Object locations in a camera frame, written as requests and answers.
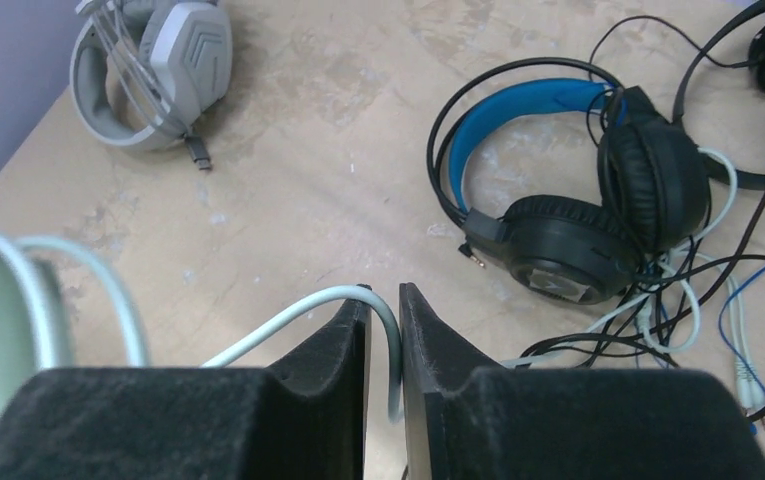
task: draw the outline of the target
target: white headphones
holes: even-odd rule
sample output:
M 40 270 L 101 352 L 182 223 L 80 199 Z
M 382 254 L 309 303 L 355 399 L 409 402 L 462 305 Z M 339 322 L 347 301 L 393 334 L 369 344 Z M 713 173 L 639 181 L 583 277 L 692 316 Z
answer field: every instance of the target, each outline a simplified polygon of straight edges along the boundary
M 76 8 L 88 21 L 70 60 L 70 85 L 79 117 L 93 136 L 142 151 L 193 133 L 194 121 L 229 90 L 232 30 L 216 2 L 84 0 Z M 148 124 L 140 131 L 121 122 L 108 102 L 109 58 L 121 78 L 128 71 L 155 112 L 147 113 L 125 79 L 121 82 Z

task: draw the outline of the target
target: audio jack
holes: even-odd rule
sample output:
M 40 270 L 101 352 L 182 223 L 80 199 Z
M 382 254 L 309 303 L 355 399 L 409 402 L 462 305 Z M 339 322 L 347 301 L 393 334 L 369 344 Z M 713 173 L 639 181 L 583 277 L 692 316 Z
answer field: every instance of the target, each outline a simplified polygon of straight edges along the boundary
M 471 261 L 473 261 L 474 263 L 476 263 L 480 267 L 485 268 L 485 262 L 480 260 L 479 257 L 477 257 L 476 255 L 474 255 L 473 249 L 470 248 L 470 245 L 468 245 L 466 243 L 463 243 L 459 247 L 459 253 L 461 253 L 465 257 L 471 259 Z

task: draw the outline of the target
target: light blue cable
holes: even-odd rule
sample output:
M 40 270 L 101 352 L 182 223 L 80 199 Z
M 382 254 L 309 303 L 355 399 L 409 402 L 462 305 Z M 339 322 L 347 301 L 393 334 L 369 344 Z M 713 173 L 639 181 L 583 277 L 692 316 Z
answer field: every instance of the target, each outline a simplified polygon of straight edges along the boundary
M 723 326 L 723 319 L 724 319 L 724 311 L 727 308 L 727 305 L 732 302 L 735 297 L 737 297 L 745 288 L 747 288 L 748 285 L 753 283 L 754 281 L 758 280 L 759 277 L 765 274 L 765 266 L 759 269 L 756 273 L 754 273 L 750 278 L 747 279 L 743 284 L 741 284 L 740 287 L 738 287 L 732 295 L 729 296 L 729 298 L 726 299 L 726 302 L 724 302 L 723 307 L 721 308 L 721 313 L 718 314 L 718 332 L 721 334 L 721 339 L 723 339 L 724 343 L 726 343 L 727 347 L 729 347 L 732 352 L 738 356 L 738 358 L 744 362 L 744 365 L 747 367 L 747 371 L 750 372 L 750 375 L 753 376 L 753 378 L 756 380 L 756 383 L 759 385 L 759 388 L 762 389 L 762 391 L 765 393 L 765 384 L 762 383 L 762 381 L 759 379 L 759 376 L 756 374 L 756 372 L 753 371 L 752 368 L 750 368 L 750 364 L 747 363 L 747 360 L 741 355 L 741 353 L 736 350 L 735 346 L 732 344 L 732 342 L 729 341 L 729 338 L 727 338 L 726 333 L 724 333 L 724 326 Z

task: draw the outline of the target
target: table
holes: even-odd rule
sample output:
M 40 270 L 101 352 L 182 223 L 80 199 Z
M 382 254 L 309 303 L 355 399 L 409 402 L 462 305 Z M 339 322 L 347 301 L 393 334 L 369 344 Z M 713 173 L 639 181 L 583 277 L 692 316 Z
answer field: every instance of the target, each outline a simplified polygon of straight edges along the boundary
M 138 301 L 158 365 L 199 364 L 300 297 L 344 283 L 368 283 L 395 304 L 398 284 L 414 282 L 441 318 L 497 359 L 582 330 L 614 305 L 545 301 L 503 270 L 481 270 L 456 251 L 462 234 L 426 177 L 429 127 L 459 86 L 500 63 L 587 58 L 609 26 L 639 13 L 662 15 L 705 41 L 738 9 L 688 0 L 223 3 L 236 58 L 229 95 L 201 122 L 213 172 L 197 171 L 184 148 L 136 156 L 101 145 L 65 92 L 0 174 L 0 231 L 63 235 L 109 258 Z M 754 20 L 714 53 L 743 60 L 764 23 Z M 693 56 L 675 33 L 645 22 L 619 30 L 597 62 L 624 84 L 641 84 L 669 114 Z M 498 86 L 557 74 L 577 75 L 560 68 L 510 73 L 466 97 L 467 105 Z M 695 140 L 765 172 L 765 96 L 747 73 L 704 63 L 689 93 L 686 121 Z M 595 149 L 581 115 L 518 121 L 495 138 L 469 169 L 477 207 L 499 214 L 536 193 L 599 202 Z M 715 205 L 725 194 L 713 186 Z M 740 193 L 703 251 L 731 254 L 757 199 Z M 765 216 L 749 250 L 765 253 Z M 80 360 L 122 364 L 103 290 L 85 268 L 58 264 Z M 759 266 L 745 262 L 735 271 L 744 279 Z M 696 283 L 702 288 L 711 278 Z M 700 340 L 677 358 L 732 385 L 732 355 L 715 327 L 722 300 L 717 295 L 704 309 Z M 765 278 L 745 301 L 765 378 Z M 282 356 L 336 307 L 308 314 L 239 364 Z M 373 479 L 399 478 L 405 461 L 402 427 L 385 419 L 383 342 L 374 335 L 366 457 Z M 765 448 L 765 433 L 760 438 Z

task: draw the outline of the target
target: blue headband padding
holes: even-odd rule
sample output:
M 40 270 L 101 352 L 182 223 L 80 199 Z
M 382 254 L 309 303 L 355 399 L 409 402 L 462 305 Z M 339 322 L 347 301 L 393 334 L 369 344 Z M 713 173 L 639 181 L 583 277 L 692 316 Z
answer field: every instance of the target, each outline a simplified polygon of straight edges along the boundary
M 473 150 L 491 133 L 510 120 L 524 115 L 586 112 L 591 102 L 604 90 L 607 83 L 589 82 L 575 78 L 550 78 L 520 83 L 489 96 L 479 102 L 465 117 L 450 145 L 448 171 L 450 187 L 462 211 L 467 207 L 462 194 L 464 167 Z M 594 103 L 601 109 L 605 95 Z

